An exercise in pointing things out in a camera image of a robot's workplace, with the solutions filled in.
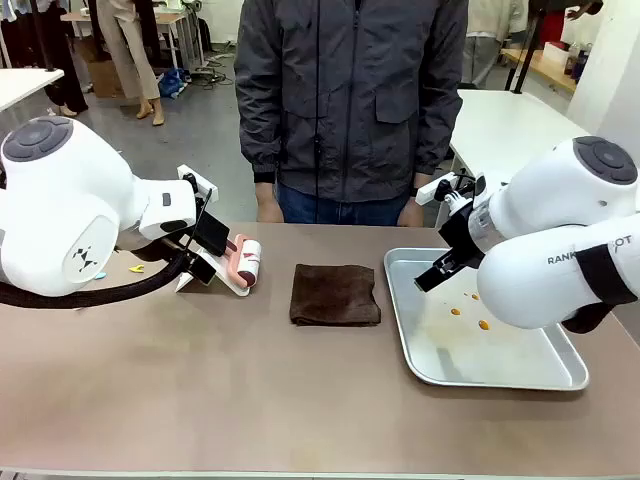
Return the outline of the person's right hand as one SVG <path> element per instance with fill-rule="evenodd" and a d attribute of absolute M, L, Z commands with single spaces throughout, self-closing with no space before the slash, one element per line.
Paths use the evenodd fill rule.
<path fill-rule="evenodd" d="M 275 195 L 272 183 L 256 183 L 257 221 L 263 223 L 283 223 L 283 212 Z"/>

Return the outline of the person's left hand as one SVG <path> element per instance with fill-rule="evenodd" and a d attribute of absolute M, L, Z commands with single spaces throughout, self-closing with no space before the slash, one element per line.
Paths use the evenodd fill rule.
<path fill-rule="evenodd" d="M 416 202 L 416 195 L 420 188 L 431 181 L 431 175 L 423 173 L 416 173 L 414 175 L 413 186 L 410 190 L 410 197 L 398 216 L 398 227 L 418 228 L 424 226 L 423 206 Z"/>

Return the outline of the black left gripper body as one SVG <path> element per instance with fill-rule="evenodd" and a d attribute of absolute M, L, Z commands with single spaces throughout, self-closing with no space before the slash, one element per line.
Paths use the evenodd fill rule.
<path fill-rule="evenodd" d="M 164 261 L 170 263 L 176 258 L 182 256 L 186 262 L 193 263 L 196 254 L 186 245 L 183 245 L 176 236 L 167 236 L 154 240 L 149 245 L 149 261 Z"/>

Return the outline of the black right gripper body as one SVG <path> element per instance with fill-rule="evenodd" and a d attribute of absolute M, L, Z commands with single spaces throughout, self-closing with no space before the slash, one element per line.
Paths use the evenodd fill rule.
<path fill-rule="evenodd" d="M 486 241 L 492 230 L 489 202 L 477 206 L 472 201 L 454 203 L 439 235 L 449 250 L 437 260 L 438 266 L 479 266 L 485 257 Z"/>

